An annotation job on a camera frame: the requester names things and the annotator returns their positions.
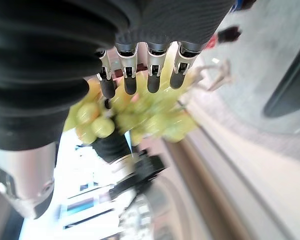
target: gray floor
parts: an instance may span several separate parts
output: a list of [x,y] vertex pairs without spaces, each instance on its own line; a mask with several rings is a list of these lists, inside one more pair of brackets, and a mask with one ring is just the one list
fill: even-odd
[[262,109],[300,49],[300,0],[257,0],[251,10],[228,14],[224,29],[240,25],[235,43],[203,53],[231,61],[235,84],[218,91],[228,107],[243,122],[272,133],[300,133],[300,110],[269,119]]
[[203,107],[246,139],[300,161],[300,110],[275,119],[262,114],[300,49],[300,0],[258,0],[226,16],[219,29],[231,25],[240,25],[239,40],[201,56],[206,64],[228,58],[235,82],[207,95]]

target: black object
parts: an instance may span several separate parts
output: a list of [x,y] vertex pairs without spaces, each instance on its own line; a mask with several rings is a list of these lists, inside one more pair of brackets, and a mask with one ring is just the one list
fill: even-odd
[[116,89],[115,89],[115,83],[113,78],[111,77],[111,79],[107,79],[102,78],[102,81],[99,81],[100,85],[101,85],[101,90],[102,90],[102,94],[107,98],[107,99],[112,99],[115,94],[116,94]]
[[202,45],[210,40],[233,4],[234,0],[140,0],[139,26],[117,34],[115,42],[185,41]]
[[50,195],[45,200],[43,200],[43,202],[39,203],[34,207],[35,216],[36,216],[35,219],[40,218],[46,212],[46,210],[48,209],[51,203],[53,195],[54,195],[54,191],[52,191]]
[[234,42],[238,40],[241,35],[241,31],[239,31],[239,26],[230,26],[222,31],[217,33],[218,43],[227,43]]
[[134,173],[130,177],[119,182],[109,191],[112,200],[130,188],[134,188],[137,195],[141,194],[149,187],[151,180],[165,169],[159,156],[148,156],[147,152],[139,154],[139,160],[135,163],[134,167]]
[[18,240],[23,223],[24,218],[14,208],[11,208],[0,240]]
[[[232,4],[0,0],[0,149],[33,149],[60,139],[70,106],[88,91],[82,77],[102,70],[96,49],[115,42],[203,44]],[[125,87],[136,91],[132,79]]]
[[182,86],[185,80],[185,75],[182,72],[179,73],[172,73],[170,78],[170,86],[173,89],[178,89]]
[[117,129],[106,138],[97,138],[91,146],[109,164],[131,154],[125,135],[120,134]]
[[136,93],[137,91],[136,77],[128,76],[124,78],[124,90],[129,95],[133,95]]
[[160,87],[160,77],[157,75],[148,75],[147,88],[150,93],[156,93]]
[[115,1],[0,0],[0,149],[57,142],[101,70],[94,52],[129,26]]
[[266,103],[263,112],[278,118],[300,109],[300,51]]

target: robotic hand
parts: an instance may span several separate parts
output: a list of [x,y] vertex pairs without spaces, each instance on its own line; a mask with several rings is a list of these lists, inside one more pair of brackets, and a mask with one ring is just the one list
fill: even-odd
[[[125,91],[132,95],[138,43],[146,42],[147,88],[155,93],[168,47],[178,41],[170,86],[180,88],[233,3],[0,0],[0,193],[25,218],[40,217],[53,196],[58,142],[69,108],[88,92],[83,77],[97,75],[104,96],[115,94],[107,50],[116,47]],[[104,158],[118,149],[112,147]]]

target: white surface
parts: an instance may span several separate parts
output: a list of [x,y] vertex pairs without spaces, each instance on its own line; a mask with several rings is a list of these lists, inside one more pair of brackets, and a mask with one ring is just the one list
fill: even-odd
[[[47,211],[36,220],[25,219],[22,225],[19,240],[98,240],[117,233],[118,214],[109,212],[93,218],[89,221],[76,225],[74,227],[63,229],[62,222],[59,222],[58,215],[60,205],[70,195],[78,194],[80,187],[80,179],[84,177],[84,172],[91,172],[91,165],[86,166],[89,159],[95,160],[93,167],[98,172],[98,180],[103,179],[103,183],[107,185],[111,182],[110,169],[107,169],[107,164],[98,161],[96,152],[89,147],[83,149],[84,158],[79,158],[78,151],[75,151],[75,146],[80,145],[73,130],[64,133],[61,137],[57,167],[54,171],[55,187],[51,204]],[[74,173],[74,170],[83,170],[80,174]]]
[[[203,62],[198,57],[194,65],[203,65]],[[218,124],[200,108],[203,99],[201,96],[207,94],[210,93],[194,89],[192,99],[188,105],[189,112],[204,127],[213,140],[220,145],[229,157],[231,164],[239,171],[239,175],[243,175],[251,184],[272,213],[277,216],[283,227],[288,229],[296,239],[300,239],[300,162],[249,142],[236,135],[231,129]],[[238,208],[243,211],[245,217],[251,218],[260,215],[260,212],[256,212],[256,209],[248,205],[248,200],[245,199],[244,195],[240,195],[239,189],[234,187],[234,182],[231,182],[230,177],[233,172],[229,172],[231,171],[229,164],[227,163],[227,170],[222,169],[222,162],[218,164],[213,156],[208,159],[207,156],[210,153],[204,148],[204,142],[200,137],[196,133],[189,136],[193,137],[192,140],[196,140],[199,150],[205,151],[202,154],[205,155],[207,161],[210,161],[211,170],[218,174],[224,189],[233,191],[233,196],[237,194],[233,200]],[[269,225],[265,225],[262,219],[261,216],[260,218],[250,219],[250,223],[253,224],[251,227],[255,228],[254,230],[259,237],[262,233],[269,233],[267,232]]]

